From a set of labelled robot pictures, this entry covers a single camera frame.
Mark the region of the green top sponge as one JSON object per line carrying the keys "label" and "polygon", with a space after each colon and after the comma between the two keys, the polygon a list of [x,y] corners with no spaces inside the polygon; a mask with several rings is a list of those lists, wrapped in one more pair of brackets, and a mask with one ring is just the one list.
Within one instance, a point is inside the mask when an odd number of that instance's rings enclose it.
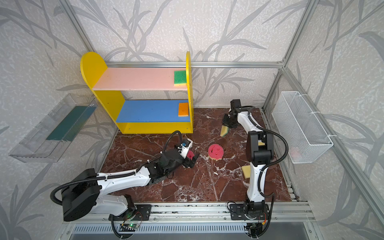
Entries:
{"label": "green top sponge", "polygon": [[220,136],[224,137],[225,135],[228,134],[230,128],[228,126],[222,125]]}

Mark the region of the orange sponge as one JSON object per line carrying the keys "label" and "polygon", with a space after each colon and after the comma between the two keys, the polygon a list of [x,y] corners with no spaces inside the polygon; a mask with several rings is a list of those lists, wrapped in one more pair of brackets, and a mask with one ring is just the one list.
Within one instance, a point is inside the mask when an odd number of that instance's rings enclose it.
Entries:
{"label": "orange sponge", "polygon": [[189,103],[179,103],[178,117],[189,116]]}

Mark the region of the yellow sponge green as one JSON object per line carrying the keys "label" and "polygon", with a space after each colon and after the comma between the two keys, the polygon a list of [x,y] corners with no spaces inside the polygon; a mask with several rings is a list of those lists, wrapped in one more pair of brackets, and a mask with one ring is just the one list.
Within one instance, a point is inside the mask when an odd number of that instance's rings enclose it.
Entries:
{"label": "yellow sponge green", "polygon": [[187,85],[187,72],[183,71],[174,71],[174,86],[186,86]]}

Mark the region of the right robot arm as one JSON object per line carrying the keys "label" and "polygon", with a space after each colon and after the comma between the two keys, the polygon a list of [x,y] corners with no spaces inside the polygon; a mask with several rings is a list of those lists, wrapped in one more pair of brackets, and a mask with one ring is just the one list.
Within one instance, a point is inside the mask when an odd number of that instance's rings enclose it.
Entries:
{"label": "right robot arm", "polygon": [[[263,128],[252,116],[252,106],[242,106],[239,99],[232,100],[230,110],[224,114],[222,120],[221,136],[225,136],[229,129],[239,125],[247,132],[246,157],[250,162],[251,175],[250,186],[247,190],[249,203],[263,202],[271,198],[273,194],[265,194],[264,185],[266,173],[269,167],[284,160],[289,152],[288,142],[280,134]],[[282,157],[272,161],[274,156],[274,137],[280,138],[285,145]]]}

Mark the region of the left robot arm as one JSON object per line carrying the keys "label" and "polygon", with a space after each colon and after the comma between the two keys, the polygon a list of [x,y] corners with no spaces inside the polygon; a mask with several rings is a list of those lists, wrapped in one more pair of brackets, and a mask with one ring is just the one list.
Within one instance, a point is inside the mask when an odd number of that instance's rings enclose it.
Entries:
{"label": "left robot arm", "polygon": [[95,169],[87,169],[73,181],[52,190],[50,198],[62,206],[66,222],[88,214],[120,216],[134,205],[130,197],[114,196],[114,192],[158,184],[180,167],[193,168],[199,155],[192,151],[180,154],[172,149],[134,170],[96,173]]}

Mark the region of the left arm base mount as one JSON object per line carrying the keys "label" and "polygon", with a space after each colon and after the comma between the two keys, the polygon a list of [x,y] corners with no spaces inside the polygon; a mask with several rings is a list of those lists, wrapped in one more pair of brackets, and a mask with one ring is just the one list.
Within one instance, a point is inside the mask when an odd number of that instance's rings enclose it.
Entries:
{"label": "left arm base mount", "polygon": [[110,215],[110,221],[114,217],[114,221],[148,221],[151,214],[152,205],[138,204],[135,208],[128,208],[119,216]]}

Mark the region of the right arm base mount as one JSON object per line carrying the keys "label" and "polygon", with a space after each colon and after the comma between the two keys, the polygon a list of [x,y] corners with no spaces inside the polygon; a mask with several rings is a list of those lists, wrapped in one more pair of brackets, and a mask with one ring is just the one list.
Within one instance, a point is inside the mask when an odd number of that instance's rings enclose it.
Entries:
{"label": "right arm base mount", "polygon": [[265,221],[269,219],[270,208],[267,204],[251,205],[230,203],[227,208],[233,221]]}

